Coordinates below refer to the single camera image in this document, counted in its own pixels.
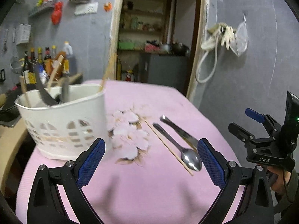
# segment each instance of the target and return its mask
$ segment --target black cable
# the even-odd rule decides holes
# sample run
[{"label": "black cable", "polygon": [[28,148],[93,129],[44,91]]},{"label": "black cable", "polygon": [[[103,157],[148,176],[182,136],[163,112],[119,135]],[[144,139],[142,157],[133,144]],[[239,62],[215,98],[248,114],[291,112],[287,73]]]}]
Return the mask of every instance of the black cable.
[{"label": "black cable", "polygon": [[288,202],[290,202],[291,204],[293,203],[292,201],[290,201],[289,199],[289,195],[288,195],[288,191],[286,188],[286,175],[285,175],[285,170],[283,170],[283,185],[284,185],[284,190],[286,192],[286,198],[288,199]]}]

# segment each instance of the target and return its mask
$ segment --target chopstick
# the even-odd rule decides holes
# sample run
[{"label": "chopstick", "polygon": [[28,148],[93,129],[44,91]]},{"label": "chopstick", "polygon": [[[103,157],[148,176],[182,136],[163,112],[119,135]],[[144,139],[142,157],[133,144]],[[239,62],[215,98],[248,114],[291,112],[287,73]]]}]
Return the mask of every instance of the chopstick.
[{"label": "chopstick", "polygon": [[193,172],[191,169],[187,167],[187,165],[182,161],[182,159],[167,145],[164,139],[162,139],[162,135],[160,132],[158,132],[152,124],[148,123],[146,120],[144,120],[146,124],[151,128],[151,130],[156,134],[156,136],[162,141],[162,143],[167,147],[167,149],[176,157],[176,159],[184,166],[184,168],[188,171],[188,173],[191,174],[191,176],[194,176]]},{"label": "chopstick", "polygon": [[29,97],[28,97],[28,94],[27,94],[27,86],[25,84],[24,76],[20,76],[20,83],[21,83],[22,93],[25,95],[25,99],[26,99],[26,102],[28,104],[28,108],[31,108],[31,104],[30,104]]},{"label": "chopstick", "polygon": [[49,80],[48,86],[47,86],[48,92],[51,91],[51,86],[52,86],[54,77],[55,77],[55,75],[56,75],[56,73],[58,71],[58,68],[60,66],[62,66],[61,62],[62,62],[63,59],[64,59],[64,57],[62,55],[60,55],[59,58],[58,58],[58,60],[57,60],[57,65],[56,65],[56,67],[54,68],[54,70],[51,73],[50,80]]},{"label": "chopstick", "polygon": [[110,60],[109,60],[109,63],[108,63],[108,66],[105,70],[105,73],[102,77],[102,81],[100,83],[100,87],[99,87],[99,92],[101,92],[103,90],[103,88],[105,87],[105,84],[106,84],[106,81],[109,77],[109,73],[110,71],[112,70],[112,67],[113,67],[113,62],[115,61],[115,59],[117,58],[117,54],[114,53],[113,56],[110,57]]}]

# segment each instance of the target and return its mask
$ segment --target white plastic basket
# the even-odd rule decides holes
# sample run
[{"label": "white plastic basket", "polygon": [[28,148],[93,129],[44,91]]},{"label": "white plastic basket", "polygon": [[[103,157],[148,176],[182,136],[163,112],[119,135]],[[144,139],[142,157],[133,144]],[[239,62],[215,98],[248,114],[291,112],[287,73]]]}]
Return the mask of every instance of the white plastic basket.
[{"label": "white plastic basket", "polygon": [[[25,96],[16,100],[20,115],[43,156],[50,159],[75,160],[86,151],[96,138],[109,142],[104,90],[98,92],[98,84],[72,85],[69,88],[70,101],[52,107],[46,106],[38,90],[29,91],[32,108],[25,107]],[[61,87],[52,87],[55,97]]]}]

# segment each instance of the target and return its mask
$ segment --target green container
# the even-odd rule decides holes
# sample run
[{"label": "green container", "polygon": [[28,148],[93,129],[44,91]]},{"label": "green container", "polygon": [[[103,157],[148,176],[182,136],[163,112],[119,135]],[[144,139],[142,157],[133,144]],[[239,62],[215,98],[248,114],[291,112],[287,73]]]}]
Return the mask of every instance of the green container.
[{"label": "green container", "polygon": [[134,49],[134,43],[133,42],[119,42],[118,43],[118,48],[119,49],[127,49],[127,50],[130,50],[130,49]]}]

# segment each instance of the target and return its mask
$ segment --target red plastic bag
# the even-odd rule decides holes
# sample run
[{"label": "red plastic bag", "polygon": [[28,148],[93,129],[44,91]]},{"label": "red plastic bag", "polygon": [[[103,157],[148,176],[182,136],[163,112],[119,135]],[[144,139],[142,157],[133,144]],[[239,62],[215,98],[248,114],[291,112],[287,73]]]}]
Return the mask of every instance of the red plastic bag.
[{"label": "red plastic bag", "polygon": [[55,3],[55,8],[51,15],[52,23],[54,25],[59,24],[59,22],[60,22],[60,19],[62,16],[62,6],[63,6],[63,2],[61,2],[61,1]]}]

